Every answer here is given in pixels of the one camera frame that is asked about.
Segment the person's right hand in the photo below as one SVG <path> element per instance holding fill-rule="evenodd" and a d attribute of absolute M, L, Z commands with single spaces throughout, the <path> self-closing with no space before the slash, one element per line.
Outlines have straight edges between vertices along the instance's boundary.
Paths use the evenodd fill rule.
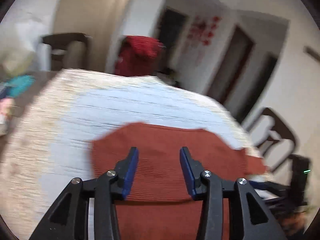
<path fill-rule="evenodd" d="M 305 212 L 295 212 L 280 221 L 281 228 L 284 230 L 285 235 L 287 236 L 292 236 L 300 230 L 304 231 L 305 223 Z"/>

